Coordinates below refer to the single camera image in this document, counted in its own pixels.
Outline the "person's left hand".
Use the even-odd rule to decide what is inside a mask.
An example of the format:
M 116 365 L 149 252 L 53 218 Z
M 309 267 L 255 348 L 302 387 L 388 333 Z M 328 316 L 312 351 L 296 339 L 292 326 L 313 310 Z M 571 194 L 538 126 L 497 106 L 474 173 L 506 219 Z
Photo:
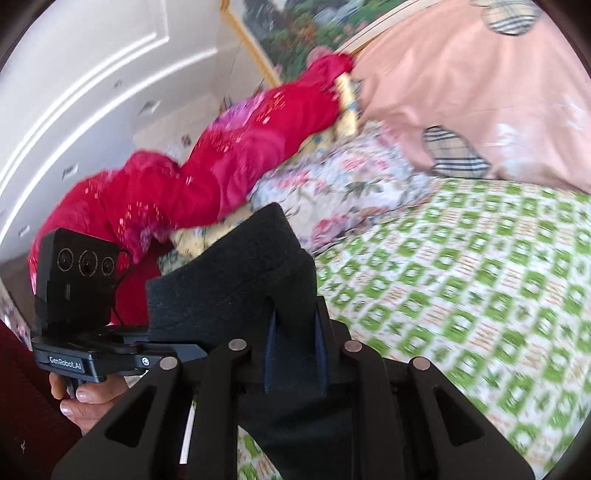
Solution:
M 129 390 L 126 380 L 119 375 L 110 375 L 102 383 L 86 383 L 79 386 L 70 396 L 66 390 L 66 379 L 56 373 L 49 374 L 51 393 L 60 402 L 61 413 L 80 432 L 87 434 L 102 417 Z

